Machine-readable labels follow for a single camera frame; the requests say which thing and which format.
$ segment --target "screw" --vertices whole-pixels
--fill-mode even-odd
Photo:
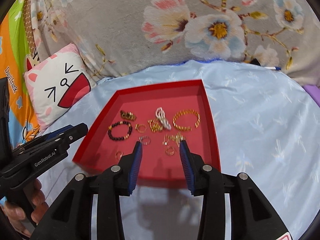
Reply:
[[[239,174],[240,179],[246,180],[248,178],[248,175],[246,173],[240,173]]]
[[[113,172],[118,172],[120,169],[121,168],[118,165],[114,165],[114,166],[111,167],[111,171],[113,171]]]
[[[81,181],[81,180],[84,179],[84,175],[81,174],[81,173],[79,173],[79,174],[77,174],[77,175],[75,176],[75,179],[76,179],[77,181]]]
[[[203,166],[202,166],[202,169],[203,169],[204,171],[212,171],[212,167],[211,167],[210,165],[203,165]]]

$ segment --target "human hand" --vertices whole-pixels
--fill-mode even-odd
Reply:
[[[35,210],[31,214],[31,218],[37,224],[43,217],[44,213],[48,210],[49,206],[45,202],[45,197],[41,191],[41,182],[38,179],[34,181],[34,191],[32,193],[31,201],[36,206]],[[21,223],[22,220],[25,220],[26,214],[22,208],[6,201],[4,206],[1,206],[3,212],[7,215],[10,223],[18,232],[22,233],[25,236],[30,237],[30,232],[24,227]]]

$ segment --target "gold ring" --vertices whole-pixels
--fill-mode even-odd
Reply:
[[[176,151],[176,149],[174,148],[174,147],[172,147],[172,146],[168,146],[167,147],[167,149],[165,150],[165,153],[168,155],[168,156],[172,156],[172,155],[174,155],[174,152]]]
[[[192,109],[187,109],[187,110],[182,110],[182,111],[180,111],[180,112],[177,112],[177,113],[175,114],[175,116],[173,117],[173,126],[174,126],[176,129],[180,130],[180,131],[191,131],[191,127],[190,127],[190,126],[188,126],[188,127],[182,127],[182,126],[179,126],[179,125],[176,124],[176,120],[177,120],[180,116],[185,115],[185,114],[194,114],[194,115],[198,118],[198,120],[197,120],[197,122],[196,122],[196,124],[195,124],[195,127],[198,128],[198,126],[199,126],[199,124],[200,124],[200,114],[199,114],[197,111],[192,110]]]
[[[141,136],[139,137],[139,141],[143,144],[143,145],[148,145],[151,142],[151,138],[147,135]]]
[[[117,152],[116,152],[116,160],[119,161],[122,156],[123,156],[123,152],[122,152],[122,151],[117,151]]]
[[[146,130],[147,130],[147,126],[146,126],[145,124],[143,124],[143,123],[141,123],[141,124],[136,124],[136,130],[137,130],[139,133],[145,133]]]

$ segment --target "pink pillow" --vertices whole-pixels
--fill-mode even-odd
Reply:
[[[96,86],[72,43],[25,72],[24,79],[41,130]]]

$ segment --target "red tray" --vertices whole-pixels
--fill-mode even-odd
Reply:
[[[194,127],[196,116],[187,114],[177,120],[180,126],[191,126],[192,130],[182,132],[191,152],[199,154],[206,164],[220,171],[220,160],[216,133],[207,95],[201,80],[169,82],[118,90],[103,108],[87,136],[82,141],[73,161],[90,174],[102,173],[106,168],[118,163],[116,152],[124,155],[132,152],[136,141],[142,135],[151,138],[149,145],[143,146],[143,157],[138,184],[153,187],[185,188],[186,182],[179,156],[179,148],[170,142],[177,152],[173,156],[165,153],[162,144],[165,134],[176,135],[173,125],[171,131],[152,133],[148,120],[155,119],[155,111],[162,107],[166,118],[172,124],[173,116],[183,109],[194,109],[200,114],[200,125]],[[121,121],[120,110],[136,115],[131,122],[133,131],[125,141],[112,141],[107,134],[108,127]],[[139,123],[148,128],[139,133],[134,128]],[[127,134],[128,126],[119,125],[112,130],[114,137]]]

